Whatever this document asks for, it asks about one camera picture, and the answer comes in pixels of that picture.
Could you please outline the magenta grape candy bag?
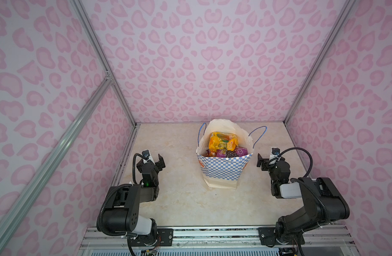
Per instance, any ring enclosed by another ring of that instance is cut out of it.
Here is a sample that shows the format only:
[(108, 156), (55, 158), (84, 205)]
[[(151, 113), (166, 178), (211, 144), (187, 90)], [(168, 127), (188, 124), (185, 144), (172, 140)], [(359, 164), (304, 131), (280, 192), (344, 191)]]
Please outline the magenta grape candy bag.
[(248, 150), (243, 147), (236, 147), (234, 150), (219, 149), (216, 152), (216, 157), (219, 158), (234, 158), (248, 155)]

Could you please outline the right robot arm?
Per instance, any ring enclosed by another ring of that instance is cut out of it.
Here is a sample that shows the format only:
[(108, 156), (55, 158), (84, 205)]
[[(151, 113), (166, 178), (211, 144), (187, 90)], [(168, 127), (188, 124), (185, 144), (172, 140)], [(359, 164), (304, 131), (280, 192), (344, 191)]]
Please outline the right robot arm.
[(331, 179), (291, 178), (289, 163), (276, 155), (272, 159), (258, 155), (257, 167), (268, 172), (272, 196), (278, 199), (300, 198), (303, 202), (300, 209), (280, 217), (273, 229), (258, 229), (262, 245), (297, 244), (301, 247), (305, 232), (350, 216), (347, 202)]

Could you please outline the yellow orange candy bag back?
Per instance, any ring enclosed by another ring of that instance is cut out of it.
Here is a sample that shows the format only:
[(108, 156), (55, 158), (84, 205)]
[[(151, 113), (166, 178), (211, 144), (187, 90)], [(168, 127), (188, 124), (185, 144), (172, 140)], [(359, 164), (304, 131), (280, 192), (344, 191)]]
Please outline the yellow orange candy bag back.
[(238, 147), (239, 141), (238, 136), (234, 133), (223, 133), (223, 132), (213, 132), (211, 133), (208, 148), (212, 152), (217, 152), (218, 150), (230, 150), (234, 151)]

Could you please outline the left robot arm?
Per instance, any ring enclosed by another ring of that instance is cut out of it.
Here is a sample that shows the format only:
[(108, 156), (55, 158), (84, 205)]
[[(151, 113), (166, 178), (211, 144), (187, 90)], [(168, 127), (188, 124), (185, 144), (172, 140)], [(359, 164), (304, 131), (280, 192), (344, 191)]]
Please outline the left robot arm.
[(142, 174), (141, 183), (110, 187), (97, 217), (96, 228), (107, 236), (125, 236), (145, 245), (154, 245), (160, 240), (156, 221), (140, 216), (139, 205), (157, 199), (159, 173), (166, 164), (161, 155), (155, 162), (147, 150), (134, 156), (141, 158), (139, 163), (133, 162), (133, 170)]

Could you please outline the white blue checkered paper bag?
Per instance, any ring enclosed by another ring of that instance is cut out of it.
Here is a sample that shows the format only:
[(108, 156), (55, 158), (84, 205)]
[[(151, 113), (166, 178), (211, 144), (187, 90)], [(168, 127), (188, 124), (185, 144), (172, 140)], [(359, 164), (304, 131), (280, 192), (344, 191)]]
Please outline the white blue checkered paper bag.
[[(248, 150), (248, 155), (234, 158), (216, 157), (216, 152), (208, 148), (211, 133), (234, 133), (238, 136), (239, 145)], [(238, 180), (254, 153), (259, 139), (252, 138), (253, 132), (247, 132), (239, 125), (228, 119), (214, 119), (204, 123), (198, 132), (198, 147), (196, 155), (202, 171), (202, 176), (210, 188), (235, 189)]]

